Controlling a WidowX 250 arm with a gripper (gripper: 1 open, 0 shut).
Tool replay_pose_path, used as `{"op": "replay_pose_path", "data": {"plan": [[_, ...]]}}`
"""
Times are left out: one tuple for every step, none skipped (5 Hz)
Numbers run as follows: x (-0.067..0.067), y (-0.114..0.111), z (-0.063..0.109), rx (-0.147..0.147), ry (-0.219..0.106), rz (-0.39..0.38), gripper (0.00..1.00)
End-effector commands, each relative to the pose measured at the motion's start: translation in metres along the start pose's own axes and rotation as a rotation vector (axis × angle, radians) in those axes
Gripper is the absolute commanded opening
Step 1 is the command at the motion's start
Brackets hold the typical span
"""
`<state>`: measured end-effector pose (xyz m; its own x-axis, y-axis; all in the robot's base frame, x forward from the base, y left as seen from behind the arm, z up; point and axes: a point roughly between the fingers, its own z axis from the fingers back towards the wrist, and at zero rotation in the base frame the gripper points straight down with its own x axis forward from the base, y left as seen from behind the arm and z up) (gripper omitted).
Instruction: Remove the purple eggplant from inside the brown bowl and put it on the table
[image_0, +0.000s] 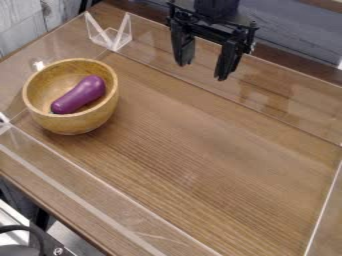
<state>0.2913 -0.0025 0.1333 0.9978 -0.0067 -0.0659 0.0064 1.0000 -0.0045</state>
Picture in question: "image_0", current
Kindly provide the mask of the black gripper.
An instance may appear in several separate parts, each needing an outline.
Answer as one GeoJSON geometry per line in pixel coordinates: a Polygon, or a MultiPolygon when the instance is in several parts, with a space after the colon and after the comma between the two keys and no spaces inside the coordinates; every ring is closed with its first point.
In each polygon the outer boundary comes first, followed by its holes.
{"type": "MultiPolygon", "coordinates": [[[[242,35],[246,45],[254,43],[256,22],[239,14],[240,0],[169,0],[171,43],[173,58],[179,66],[189,65],[195,56],[195,38],[220,42],[224,38],[242,35]]],[[[224,81],[235,71],[243,50],[236,41],[221,45],[213,77],[224,81]]]]}

